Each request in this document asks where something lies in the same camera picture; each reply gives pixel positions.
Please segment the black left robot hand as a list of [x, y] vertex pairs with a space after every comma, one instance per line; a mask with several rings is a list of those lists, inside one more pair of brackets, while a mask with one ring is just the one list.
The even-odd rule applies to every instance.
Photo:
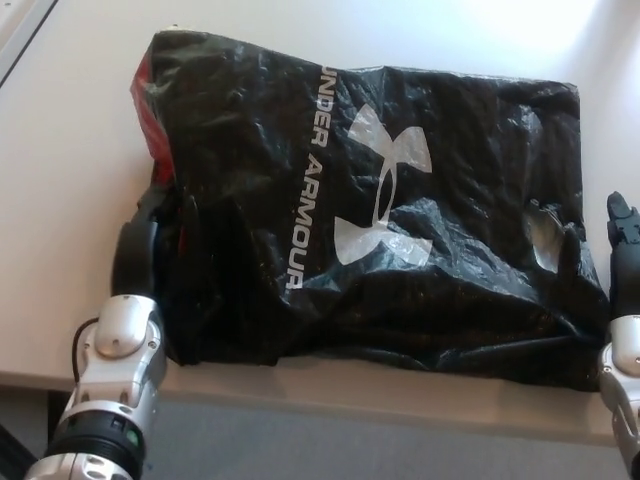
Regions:
[[206, 256], [195, 199], [172, 186], [152, 185], [120, 230], [112, 263], [111, 294], [160, 299], [195, 287]]

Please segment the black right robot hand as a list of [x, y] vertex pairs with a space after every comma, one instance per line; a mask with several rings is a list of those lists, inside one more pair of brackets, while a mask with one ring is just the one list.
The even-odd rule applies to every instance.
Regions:
[[607, 198], [607, 234], [611, 245], [609, 298], [597, 280], [581, 271], [581, 241], [572, 230], [561, 244], [558, 273], [569, 308], [612, 319], [639, 313], [639, 212], [617, 191]]

